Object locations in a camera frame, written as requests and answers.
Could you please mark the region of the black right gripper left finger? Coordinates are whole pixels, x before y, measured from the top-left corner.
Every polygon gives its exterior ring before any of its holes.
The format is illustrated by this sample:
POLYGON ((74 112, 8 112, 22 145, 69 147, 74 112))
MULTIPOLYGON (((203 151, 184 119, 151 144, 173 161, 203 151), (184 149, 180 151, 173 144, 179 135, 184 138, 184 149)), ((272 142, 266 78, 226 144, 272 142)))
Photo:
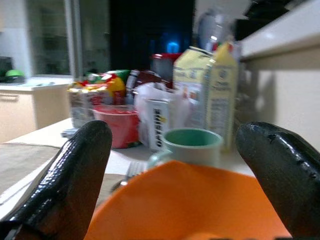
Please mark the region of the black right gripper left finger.
POLYGON ((82 240, 100 194, 112 131, 102 120, 84 124, 0 220, 3 240, 82 240))

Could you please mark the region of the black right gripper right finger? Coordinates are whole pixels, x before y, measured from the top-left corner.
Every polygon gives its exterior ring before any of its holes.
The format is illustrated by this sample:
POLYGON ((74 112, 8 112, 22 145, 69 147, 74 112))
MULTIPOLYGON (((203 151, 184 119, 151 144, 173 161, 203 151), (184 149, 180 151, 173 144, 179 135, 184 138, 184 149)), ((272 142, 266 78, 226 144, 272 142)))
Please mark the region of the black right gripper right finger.
POLYGON ((319 151, 297 133, 260 121, 242 124, 235 145, 291 236, 319 237, 319 151))

